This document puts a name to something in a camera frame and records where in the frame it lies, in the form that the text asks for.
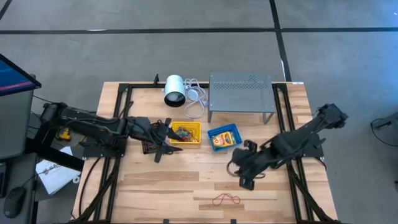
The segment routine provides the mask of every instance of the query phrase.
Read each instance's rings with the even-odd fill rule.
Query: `blue container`
[[[222,147],[222,148],[216,149],[214,147],[214,145],[213,145],[213,141],[211,140],[211,137],[215,136],[217,134],[221,134],[221,133],[226,132],[226,131],[231,131],[234,134],[236,144],[232,145],[232,146],[226,146],[226,147]],[[207,131],[207,135],[209,136],[210,144],[211,144],[211,146],[213,148],[213,151],[215,151],[215,152],[218,152],[218,151],[221,151],[221,150],[224,150],[224,149],[231,148],[233,146],[237,146],[237,145],[242,144],[241,135],[239,134],[239,131],[236,128],[236,124],[229,124],[229,125],[226,125],[226,126],[222,126],[222,127],[219,127],[219,128],[215,128],[215,129],[209,130],[209,131]]]

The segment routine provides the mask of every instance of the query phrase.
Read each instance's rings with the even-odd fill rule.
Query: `wooden tabletop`
[[[118,82],[104,83],[98,115],[112,117],[118,85]],[[287,88],[295,126],[299,128],[312,118],[305,86],[287,83]],[[285,116],[282,94],[280,98]],[[201,122],[201,144],[180,144],[184,149],[182,152],[163,156],[161,162],[156,164],[153,154],[143,155],[140,141],[129,139],[126,155],[121,160],[113,223],[161,223],[165,218],[170,219],[171,223],[229,223],[231,219],[237,219],[238,223],[295,223],[285,166],[277,170],[267,169],[266,177],[256,180],[254,191],[244,190],[239,187],[239,179],[226,172],[226,163],[231,160],[233,150],[215,153],[207,137],[209,129],[236,123],[243,140],[250,139],[260,145],[280,132],[277,115],[264,125],[260,113],[214,112],[211,123],[207,123],[206,113],[202,118],[190,119],[184,115],[183,107],[167,106],[160,88],[135,88],[132,100],[134,104],[129,111],[130,116],[148,116],[153,122],[158,119],[164,121],[167,117],[172,121]],[[285,126],[289,127],[286,116],[284,121]],[[83,208],[97,194],[103,160],[88,180]],[[73,209],[75,216],[78,214],[83,182],[94,161],[88,159],[85,162]],[[303,159],[303,163],[310,193],[326,214],[337,218],[325,168],[315,159]],[[231,199],[225,198],[221,205],[214,206],[212,200],[222,193],[236,195],[241,202],[234,204]],[[107,201],[108,194],[104,198],[101,218],[105,216]],[[302,201],[300,206],[303,218],[306,218]]]

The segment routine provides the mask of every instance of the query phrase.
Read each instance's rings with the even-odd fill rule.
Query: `monitor screen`
[[[19,67],[0,57],[0,96],[39,88],[40,84]]]

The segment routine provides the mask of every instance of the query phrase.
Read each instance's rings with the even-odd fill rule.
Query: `computer mouse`
[[[7,218],[15,218],[21,212],[26,195],[24,187],[16,187],[12,189],[4,201],[4,215]]]

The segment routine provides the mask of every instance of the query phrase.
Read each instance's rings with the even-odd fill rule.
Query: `yellow container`
[[[200,144],[200,122],[188,122],[188,121],[174,121],[172,122],[172,129],[174,132],[182,127],[185,128],[187,131],[192,131],[192,135],[198,141],[196,142],[181,142],[174,139],[170,139],[170,143],[174,144]]]

